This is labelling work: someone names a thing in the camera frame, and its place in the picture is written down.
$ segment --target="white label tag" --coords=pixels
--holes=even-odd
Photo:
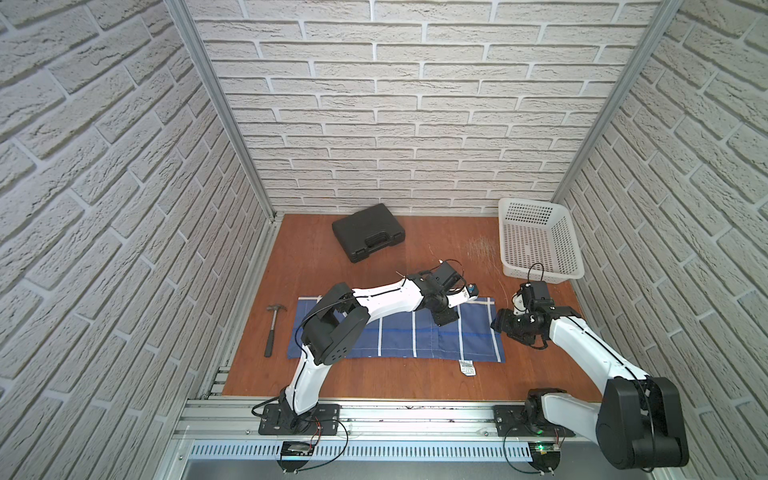
[[[458,366],[462,369],[462,373],[466,376],[475,376],[475,366],[471,360],[459,360]]]

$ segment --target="mesh basket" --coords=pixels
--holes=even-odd
[[[541,262],[547,283],[584,276],[571,213],[562,205],[502,198],[498,201],[498,235],[504,275],[526,278],[528,268]],[[540,276],[541,266],[537,265],[531,279]]]

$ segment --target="blue checkered cloth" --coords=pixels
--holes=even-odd
[[[296,329],[319,301],[318,296],[301,296],[293,321],[288,358],[301,356],[293,341]],[[504,363],[501,336],[491,329],[496,316],[492,298],[478,298],[457,306],[459,320],[437,326],[427,309],[395,313],[376,319],[362,331],[346,358],[399,357],[423,359],[473,360]],[[339,321],[343,317],[337,312]]]

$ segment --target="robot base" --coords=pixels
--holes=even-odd
[[[340,410],[338,403],[319,403],[297,419],[290,409],[286,413],[280,404],[270,403],[264,406],[259,435],[312,435],[317,429],[317,419],[323,427],[323,435],[333,436],[339,429]]]
[[[496,432],[498,436],[544,436],[561,439],[576,436],[571,430],[563,426],[555,425],[544,418],[541,410],[541,396],[547,393],[560,393],[560,389],[533,389],[528,391],[528,399],[525,405],[495,405],[493,416],[496,419]]]

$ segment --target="wooden floor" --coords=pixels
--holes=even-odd
[[[399,217],[406,241],[387,247],[359,263],[350,263],[331,231],[333,215],[286,215],[277,236],[259,292],[253,302],[243,339],[223,394],[275,396],[288,385],[297,359],[287,358],[296,301],[323,295],[338,282],[370,288],[399,280],[397,272],[414,273],[433,267],[438,259],[463,263],[465,278],[481,296],[510,305],[520,280],[504,276],[498,244],[498,219],[474,217]],[[568,282],[550,285],[557,305],[578,309]],[[277,319],[274,353],[264,358],[272,320],[267,305],[288,308]],[[455,360],[344,359],[328,374],[321,397],[434,400],[525,399],[528,390],[558,387],[573,396],[599,401],[601,394],[587,375],[560,348],[550,343],[538,351],[502,335],[506,363],[479,362],[477,375],[464,376]]]

